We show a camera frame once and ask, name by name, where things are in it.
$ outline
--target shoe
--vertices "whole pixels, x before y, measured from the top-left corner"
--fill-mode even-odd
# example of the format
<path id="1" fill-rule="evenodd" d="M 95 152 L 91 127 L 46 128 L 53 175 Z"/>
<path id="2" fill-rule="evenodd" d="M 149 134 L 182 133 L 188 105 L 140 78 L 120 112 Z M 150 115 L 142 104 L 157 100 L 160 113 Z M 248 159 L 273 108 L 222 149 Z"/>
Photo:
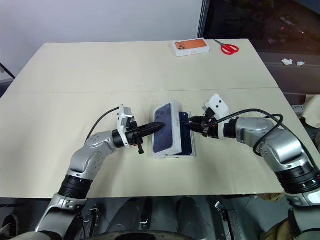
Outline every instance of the shoe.
<path id="1" fill-rule="evenodd" d="M 7 239 L 12 239 L 18 236 L 19 221 L 18 217 L 14 214 L 7 216 L 0 229 L 0 236 Z"/>

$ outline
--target smartphone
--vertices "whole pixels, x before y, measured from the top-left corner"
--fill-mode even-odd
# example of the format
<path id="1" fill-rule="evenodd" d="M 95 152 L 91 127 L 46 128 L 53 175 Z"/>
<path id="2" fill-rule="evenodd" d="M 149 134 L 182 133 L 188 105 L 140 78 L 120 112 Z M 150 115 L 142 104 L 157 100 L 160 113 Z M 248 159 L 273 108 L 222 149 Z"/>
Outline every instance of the smartphone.
<path id="1" fill-rule="evenodd" d="M 171 103 L 164 105 L 154 113 L 154 121 L 164 123 L 165 126 L 153 137 L 153 152 L 159 153 L 173 146 Z"/>
<path id="2" fill-rule="evenodd" d="M 176 155 L 189 156 L 193 153 L 191 130 L 185 126 L 186 123 L 189 123 L 189 114 L 187 112 L 179 112 L 179 116 L 182 152 Z"/>

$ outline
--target beige table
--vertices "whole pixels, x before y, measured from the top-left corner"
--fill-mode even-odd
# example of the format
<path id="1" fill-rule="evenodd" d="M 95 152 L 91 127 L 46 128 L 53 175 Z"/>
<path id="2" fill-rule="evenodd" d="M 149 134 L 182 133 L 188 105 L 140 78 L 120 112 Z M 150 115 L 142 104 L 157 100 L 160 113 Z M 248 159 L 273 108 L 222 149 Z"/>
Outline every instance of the beige table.
<path id="1" fill-rule="evenodd" d="M 236 55 L 232 56 L 228 68 L 233 70 L 226 70 L 225 75 L 222 75 L 221 69 L 224 66 L 219 64 L 219 59 L 227 60 L 221 57 L 220 49 L 215 48 L 212 41 L 210 53 L 185 57 L 187 60 L 175 58 L 170 52 L 169 42 L 46 44 L 0 99 L 0 195 L 50 198 L 58 191 L 71 156 L 83 146 L 93 123 L 102 113 L 119 104 L 131 107 L 138 124 L 142 125 L 149 123 L 154 109 L 167 103 L 170 98 L 178 100 L 183 110 L 200 115 L 203 113 L 204 101 L 215 93 L 225 100 L 232 112 L 260 108 L 270 113 L 283 114 L 284 123 L 306 144 L 319 164 L 320 157 L 316 148 L 250 43 L 247 40 L 228 42 L 240 47 L 242 61 L 232 59 Z M 118 52 L 121 46 L 126 51 Z M 86 62 L 87 68 L 80 67 L 77 70 L 66 67 L 76 67 L 75 62 L 66 59 L 71 61 L 70 51 L 76 54 L 74 49 L 77 48 L 114 50 L 125 59 L 122 65 L 128 68 L 128 58 L 132 57 L 132 51 L 139 49 L 137 52 L 142 54 L 135 56 L 135 62 L 132 58 L 132 64 L 145 65 L 149 62 L 149 68 L 145 71 L 132 68 L 133 74 L 130 76 L 129 71 L 120 71 L 119 66 L 116 72 L 101 63 L 102 59 L 96 61 L 98 66 L 90 65 L 90 59 L 104 56 L 97 49 L 82 51 L 82 57 L 79 57 L 80 53 L 72 57 L 73 61 L 84 66 L 81 65 L 84 56 L 90 56 Z M 158 58 L 153 60 L 149 52 L 155 48 L 162 48 L 162 51 L 159 50 Z M 246 50 L 253 60 L 242 54 Z M 56 55 L 60 55 L 66 66 L 50 64 Z M 116 53 L 109 57 L 121 63 Z M 177 63 L 180 66 L 177 69 L 168 64 L 171 57 L 172 62 L 187 61 L 188 64 Z M 202 57 L 216 64 L 208 65 Z M 106 58 L 115 68 L 116 61 L 111 59 Z M 154 64 L 158 65 L 158 70 L 150 63 L 152 61 L 156 62 Z M 241 62 L 250 64 L 242 64 L 242 69 L 239 69 L 237 66 Z M 181 69 L 182 66 L 194 76 L 193 80 Z M 220 75 L 214 77 L 213 69 Z M 162 79 L 166 73 L 169 80 Z M 95 84 L 88 82 L 89 76 Z M 120 78 L 123 78 L 122 82 L 112 81 Z M 134 82 L 131 90 L 127 78 Z M 208 89 L 197 84 L 205 80 Z M 247 116 L 259 115 L 250 113 Z M 100 132 L 115 128 L 116 116 L 111 114 L 96 130 Z M 138 149 L 133 147 L 119 149 L 109 156 L 88 196 L 228 195 L 282 191 L 274 173 L 263 159 L 234 139 L 223 141 L 195 134 L 195 159 L 152 159 L 151 137 L 145 139 L 143 147 L 144 155 L 139 155 Z"/>

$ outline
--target floor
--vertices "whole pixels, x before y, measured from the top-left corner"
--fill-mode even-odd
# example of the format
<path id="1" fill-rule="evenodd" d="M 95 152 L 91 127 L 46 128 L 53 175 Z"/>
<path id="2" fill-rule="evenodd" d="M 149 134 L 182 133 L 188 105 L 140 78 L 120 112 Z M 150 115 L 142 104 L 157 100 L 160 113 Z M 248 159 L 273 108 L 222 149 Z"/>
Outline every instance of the floor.
<path id="1" fill-rule="evenodd" d="M 128 199 L 129 198 L 92 198 L 88 200 L 82 214 L 85 216 L 86 213 L 89 212 L 89 209 L 95 204 L 104 205 L 105 210 L 102 211 L 102 217 L 96 232 L 97 234 L 102 234 L 106 231 L 116 212 Z M 177 232 L 177 221 L 174 214 L 169 214 L 168 216 L 166 213 L 170 212 L 169 208 L 175 208 L 175 203 L 179 199 L 179 196 L 154 198 L 151 230 Z M 198 204 L 205 220 L 208 239 L 216 240 L 215 226 L 213 225 L 210 210 L 212 201 L 210 202 L 210 205 L 208 196 L 193 196 L 193 199 Z M 0 205 L 13 203 L 23 204 L 23 206 L 0 208 L 0 224 L 8 214 L 14 212 L 19 218 L 19 232 L 25 233 L 34 231 L 38 221 L 49 204 L 49 200 L 0 198 Z M 236 211 L 243 240 L 258 240 L 260 233 L 268 231 L 272 226 L 287 218 L 288 209 L 290 208 L 290 205 L 288 205 L 285 198 L 281 199 L 279 202 L 269 202 L 262 200 L 257 196 L 243 196 L 235 199 L 227 199 L 223 201 L 223 204 L 229 210 Z M 227 230 L 227 223 L 224 223 L 224 226 L 226 229 L 226 239 L 231 239 Z M 90 223 L 85 223 L 86 234 L 88 234 L 89 228 Z M 81 232 L 78 239 L 82 239 L 83 237 L 83 232 Z"/>

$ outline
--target white wall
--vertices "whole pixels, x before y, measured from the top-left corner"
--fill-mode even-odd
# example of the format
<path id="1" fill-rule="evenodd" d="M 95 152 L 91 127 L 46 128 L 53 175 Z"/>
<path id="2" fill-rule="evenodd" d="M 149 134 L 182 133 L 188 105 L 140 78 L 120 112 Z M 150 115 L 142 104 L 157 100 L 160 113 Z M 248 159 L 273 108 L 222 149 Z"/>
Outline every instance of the white wall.
<path id="1" fill-rule="evenodd" d="M 0 62 L 17 75 L 44 43 L 196 38 L 202 0 L 0 0 Z"/>

